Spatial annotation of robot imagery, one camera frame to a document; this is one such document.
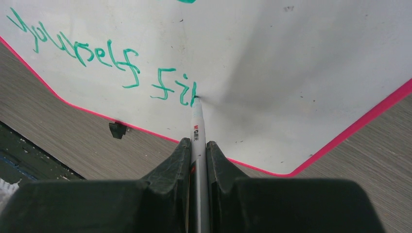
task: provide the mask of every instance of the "pink border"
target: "pink border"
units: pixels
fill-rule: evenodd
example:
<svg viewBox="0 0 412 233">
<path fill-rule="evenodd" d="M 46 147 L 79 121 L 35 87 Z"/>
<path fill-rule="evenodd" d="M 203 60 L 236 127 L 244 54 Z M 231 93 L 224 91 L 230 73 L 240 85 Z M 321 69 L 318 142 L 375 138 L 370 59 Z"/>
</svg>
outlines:
<svg viewBox="0 0 412 233">
<path fill-rule="evenodd" d="M 76 109 L 80 109 L 82 111 L 85 111 L 87 113 L 91 113 L 94 115 L 97 115 L 99 117 L 103 117 L 106 118 L 108 120 L 111 121 L 118 121 L 116 119 L 104 116 L 102 114 L 98 114 L 95 112 L 92 112 L 90 110 L 75 106 L 67 101 L 65 101 L 64 99 L 62 99 L 55 91 L 53 91 L 49 85 L 47 85 L 47 83 L 29 66 L 29 64 L 27 64 L 18 54 L 16 51 L 14 51 L 14 49 L 11 48 L 11 46 L 0 36 L 0 41 L 14 54 L 14 56 L 16 56 L 20 62 L 22 62 L 27 69 L 34 74 L 34 76 L 36 76 L 48 89 L 49 91 L 51 91 L 58 99 L 60 99 L 61 101 L 63 101 L 64 103 L 70 105 L 73 108 Z M 316 152 L 310 159 L 306 160 L 303 164 L 301 164 L 298 168 L 296 168 L 293 172 L 289 173 L 289 174 L 276 174 L 276 173 L 272 173 L 269 171 L 265 171 L 263 169 L 236 161 L 234 159 L 229 159 L 230 161 L 232 161 L 233 163 L 254 169 L 256 171 L 261 171 L 264 172 L 266 174 L 269 175 L 273 175 L 273 176 L 278 176 L 278 177 L 292 177 L 297 175 L 298 173 L 300 173 L 302 170 L 304 170 L 305 168 L 307 168 L 310 164 L 312 164 L 313 162 L 315 162 L 316 160 L 318 160 L 320 157 L 322 157 L 323 155 L 325 155 L 327 152 L 329 152 L 330 150 L 332 150 L 334 147 L 336 147 L 337 145 L 339 145 L 341 142 L 343 142 L 345 139 L 347 139 L 350 135 L 352 135 L 353 133 L 355 133 L 356 131 L 358 131 L 359 129 L 361 129 L 363 126 L 365 126 L 367 123 L 369 123 L 370 121 L 372 121 L 373 119 L 375 119 L 377 116 L 379 116 L 381 113 L 383 113 L 384 111 L 386 111 L 387 109 L 389 109 L 390 107 L 392 107 L 393 105 L 395 105 L 398 101 L 402 100 L 403 98 L 405 98 L 406 96 L 408 96 L 410 93 L 412 93 L 412 79 L 409 79 L 409 81 L 407 81 L 405 84 L 403 84 L 400 88 L 398 88 L 395 92 L 393 92 L 392 94 L 390 94 L 388 97 L 386 97 L 384 100 L 382 100 L 379 104 L 377 104 L 374 108 L 372 108 L 369 112 L 367 112 L 365 115 L 363 115 L 361 118 L 359 118 L 355 123 L 353 123 L 351 126 L 349 126 L 346 130 L 344 130 L 342 133 L 340 133 L 338 136 L 336 136 L 332 141 L 330 141 L 328 144 L 326 144 L 326 146 L 324 146 L 323 148 L 321 148 L 318 152 Z M 122 122 L 122 124 L 143 131 L 145 133 L 149 133 L 161 138 L 164 138 L 166 140 L 172 141 L 174 143 L 178 143 L 179 141 L 176 141 L 174 139 L 165 137 L 163 135 L 136 127 L 134 125 L 131 124 L 127 124 L 125 122 Z"/>
</svg>

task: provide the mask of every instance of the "black clip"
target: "black clip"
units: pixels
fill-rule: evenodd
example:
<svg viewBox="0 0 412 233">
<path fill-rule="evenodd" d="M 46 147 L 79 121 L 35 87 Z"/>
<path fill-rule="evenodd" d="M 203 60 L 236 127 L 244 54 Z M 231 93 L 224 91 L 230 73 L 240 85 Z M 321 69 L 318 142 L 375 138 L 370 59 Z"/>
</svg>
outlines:
<svg viewBox="0 0 412 233">
<path fill-rule="evenodd" d="M 109 123 L 109 129 L 114 138 L 121 139 L 126 134 L 127 127 L 119 122 Z"/>
</svg>

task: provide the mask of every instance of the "marker logo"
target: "marker logo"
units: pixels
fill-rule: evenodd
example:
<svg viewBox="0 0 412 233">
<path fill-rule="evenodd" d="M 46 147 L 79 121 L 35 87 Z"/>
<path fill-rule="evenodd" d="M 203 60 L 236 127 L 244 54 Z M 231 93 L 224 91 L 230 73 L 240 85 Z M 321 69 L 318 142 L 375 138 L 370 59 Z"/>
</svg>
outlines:
<svg viewBox="0 0 412 233">
<path fill-rule="evenodd" d="M 193 127 L 194 131 L 193 131 L 193 140 L 194 141 L 198 141 L 199 140 L 199 128 L 197 125 L 195 125 Z"/>
</svg>

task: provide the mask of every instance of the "white marker pen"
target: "white marker pen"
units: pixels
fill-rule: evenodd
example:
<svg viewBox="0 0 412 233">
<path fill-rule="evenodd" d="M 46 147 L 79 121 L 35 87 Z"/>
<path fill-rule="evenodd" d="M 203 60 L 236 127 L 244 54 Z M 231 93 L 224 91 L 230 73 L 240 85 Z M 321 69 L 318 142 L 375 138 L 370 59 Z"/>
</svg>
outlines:
<svg viewBox="0 0 412 233">
<path fill-rule="evenodd" d="M 192 110 L 189 233 L 210 233 L 205 121 L 198 96 L 194 97 Z"/>
</svg>

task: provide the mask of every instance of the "white board surface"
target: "white board surface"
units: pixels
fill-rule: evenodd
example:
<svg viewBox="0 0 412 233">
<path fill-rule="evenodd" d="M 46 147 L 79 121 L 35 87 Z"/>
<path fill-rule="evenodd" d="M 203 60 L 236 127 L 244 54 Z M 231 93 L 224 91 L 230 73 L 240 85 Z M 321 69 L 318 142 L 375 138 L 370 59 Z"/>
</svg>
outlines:
<svg viewBox="0 0 412 233">
<path fill-rule="evenodd" d="M 196 93 L 207 141 L 270 173 L 411 92 L 410 0 L 0 1 L 2 42 L 64 101 L 180 140 Z"/>
</svg>

